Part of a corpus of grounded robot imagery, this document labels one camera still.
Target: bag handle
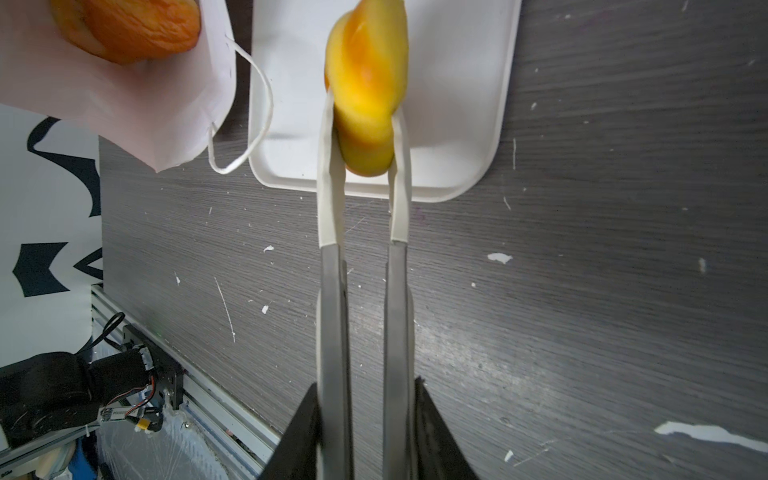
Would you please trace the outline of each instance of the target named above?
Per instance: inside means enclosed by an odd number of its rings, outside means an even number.
[[[227,38],[227,41],[230,43],[230,45],[232,45],[235,51],[240,54],[241,57],[248,60],[248,63],[250,63],[253,69],[256,70],[256,72],[259,74],[259,77],[261,78],[262,83],[264,84],[264,88],[266,89],[266,120],[264,121],[264,125],[261,127],[259,134],[256,136],[256,138],[253,139],[253,141],[248,144],[248,148],[245,149],[243,154],[224,168],[216,165],[216,157],[214,155],[214,134],[218,129],[216,128],[216,125],[210,125],[208,128],[208,164],[211,168],[214,169],[216,173],[222,175],[226,175],[238,168],[253,153],[253,149],[255,149],[261,143],[261,141],[266,137],[266,133],[270,130],[270,125],[272,124],[272,113],[274,111],[272,87],[270,85],[270,81],[266,79],[264,72],[261,71],[259,65],[256,65],[256,62],[253,60],[253,58],[233,39]]]

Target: white paper bag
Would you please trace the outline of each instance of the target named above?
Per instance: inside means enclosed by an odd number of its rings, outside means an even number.
[[[120,66],[64,40],[48,0],[0,0],[0,103],[87,126],[155,171],[191,161],[229,113],[236,82],[227,6],[198,3],[195,48]]]

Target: blue fabric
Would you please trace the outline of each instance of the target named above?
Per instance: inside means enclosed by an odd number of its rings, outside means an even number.
[[[69,472],[72,474],[72,480],[96,480],[96,472],[83,453],[82,439],[78,439],[78,447],[69,462]]]

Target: gray wooden surface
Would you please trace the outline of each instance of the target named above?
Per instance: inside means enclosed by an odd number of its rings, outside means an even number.
[[[412,215],[416,370],[482,478],[768,478],[768,454],[653,433],[768,441],[766,10],[524,2],[491,169]],[[221,161],[245,145],[238,68]],[[284,428],[315,372],[314,196],[107,141],[101,176],[108,294]],[[347,207],[356,468],[378,478],[388,214]]]

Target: white wall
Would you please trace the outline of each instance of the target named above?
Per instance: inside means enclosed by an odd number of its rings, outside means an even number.
[[[91,216],[94,202],[78,177],[28,151],[30,132],[45,118],[0,105],[0,366],[74,352],[91,336],[90,285],[100,280],[74,265],[101,248],[101,216]],[[53,124],[35,149],[82,157],[69,162],[83,171],[93,159],[98,171],[98,136],[67,122]],[[13,272],[23,243],[66,243],[50,272],[68,291],[25,296]],[[91,266],[100,269],[101,260]]]

